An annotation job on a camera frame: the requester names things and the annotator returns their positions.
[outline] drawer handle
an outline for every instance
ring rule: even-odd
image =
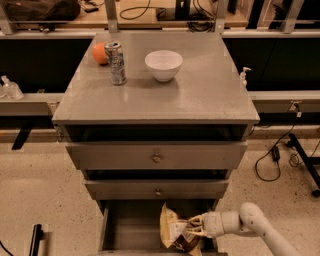
[[[153,162],[155,162],[156,164],[158,164],[158,163],[161,162],[162,159],[161,159],[160,155],[155,154],[155,155],[152,157],[152,160],[153,160]]]
[[[156,196],[161,196],[162,195],[161,189],[157,188],[155,194]]]

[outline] soda can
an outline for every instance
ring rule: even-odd
[[[121,43],[116,40],[108,41],[104,45],[108,62],[111,65],[111,81],[115,85],[121,85],[126,82],[124,70],[123,51]]]

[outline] cabinet top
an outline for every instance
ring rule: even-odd
[[[107,40],[122,45],[127,82],[111,83],[110,65],[100,66],[92,47]],[[156,81],[144,59],[156,50],[183,57],[169,82]],[[248,123],[259,119],[240,86],[237,69],[215,33],[121,31],[97,34],[53,117],[56,124]]]

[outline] gray cabinet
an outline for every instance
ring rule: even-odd
[[[110,67],[91,56],[95,43],[110,38],[123,47],[128,80],[122,86],[112,85]],[[144,65],[144,57],[158,49],[184,59],[167,83],[154,80]],[[161,206],[167,202],[189,217],[213,210],[258,119],[219,35],[98,34],[53,122],[104,213],[101,251],[176,254],[159,240]],[[214,251],[209,244],[203,248]]]

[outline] speckled floor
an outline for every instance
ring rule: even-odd
[[[248,150],[217,210],[238,210],[245,201],[256,203],[271,224],[302,255],[320,255],[320,198],[311,196],[311,179],[303,164],[289,165],[292,150],[280,148],[282,175],[275,182],[263,182],[254,173],[254,164],[278,137],[290,127],[257,128]],[[316,127],[295,128],[310,155],[320,134]],[[39,142],[31,136],[19,151],[0,133],[0,240],[15,256],[29,255],[34,224],[45,232],[39,256],[87,256],[98,250],[102,214],[91,200],[64,144]],[[315,156],[320,156],[320,149]],[[259,163],[261,175],[277,171],[271,156]],[[259,238],[227,235],[218,239],[219,251],[231,256],[272,255]],[[0,256],[6,256],[0,248]]]

